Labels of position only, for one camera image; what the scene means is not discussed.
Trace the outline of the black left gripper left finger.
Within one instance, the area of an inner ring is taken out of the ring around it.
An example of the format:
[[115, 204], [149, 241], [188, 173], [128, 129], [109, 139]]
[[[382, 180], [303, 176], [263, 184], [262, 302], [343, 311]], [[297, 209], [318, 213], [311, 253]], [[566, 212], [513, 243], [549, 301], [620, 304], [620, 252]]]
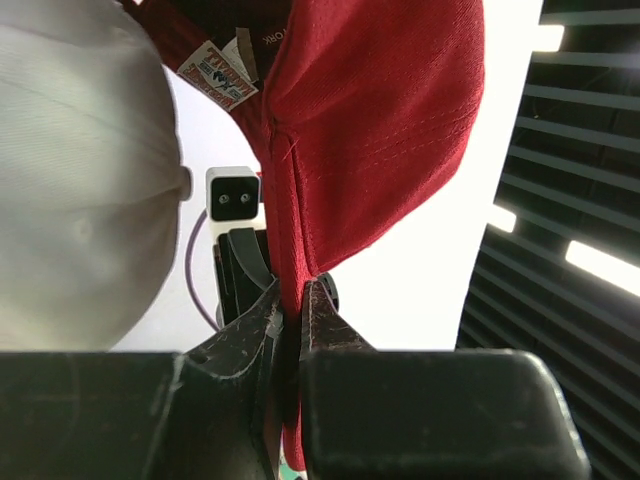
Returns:
[[5, 479], [274, 479], [283, 331], [273, 283], [186, 353], [5, 352]]

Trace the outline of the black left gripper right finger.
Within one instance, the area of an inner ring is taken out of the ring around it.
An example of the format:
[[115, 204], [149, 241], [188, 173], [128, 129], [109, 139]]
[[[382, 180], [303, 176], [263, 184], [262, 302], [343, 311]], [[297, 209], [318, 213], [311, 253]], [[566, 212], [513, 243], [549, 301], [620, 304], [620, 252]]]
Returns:
[[562, 389], [511, 349], [378, 351], [307, 284], [299, 388], [312, 479], [588, 479]]

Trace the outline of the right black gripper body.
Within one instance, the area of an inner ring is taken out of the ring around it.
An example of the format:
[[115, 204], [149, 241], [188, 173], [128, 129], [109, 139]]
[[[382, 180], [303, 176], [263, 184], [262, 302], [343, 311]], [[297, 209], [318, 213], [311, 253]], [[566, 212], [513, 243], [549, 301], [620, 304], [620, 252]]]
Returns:
[[276, 280], [270, 269], [265, 230], [236, 228], [214, 244], [220, 328], [249, 312]]

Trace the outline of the white baseball cap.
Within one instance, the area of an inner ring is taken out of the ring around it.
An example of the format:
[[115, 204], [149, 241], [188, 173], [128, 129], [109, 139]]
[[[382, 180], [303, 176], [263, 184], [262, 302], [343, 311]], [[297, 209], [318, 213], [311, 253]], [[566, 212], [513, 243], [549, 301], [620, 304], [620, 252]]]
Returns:
[[174, 102], [113, 1], [1, 5], [1, 347], [103, 350], [146, 313], [191, 193]]

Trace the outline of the red baseball cap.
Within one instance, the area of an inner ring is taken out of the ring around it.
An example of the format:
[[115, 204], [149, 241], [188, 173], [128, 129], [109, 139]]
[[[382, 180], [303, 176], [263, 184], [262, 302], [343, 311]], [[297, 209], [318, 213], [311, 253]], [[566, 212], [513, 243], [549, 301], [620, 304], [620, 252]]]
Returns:
[[287, 325], [305, 285], [456, 173], [484, 89], [479, 1], [127, 1], [163, 62], [251, 35], [260, 78], [230, 109], [262, 173]]

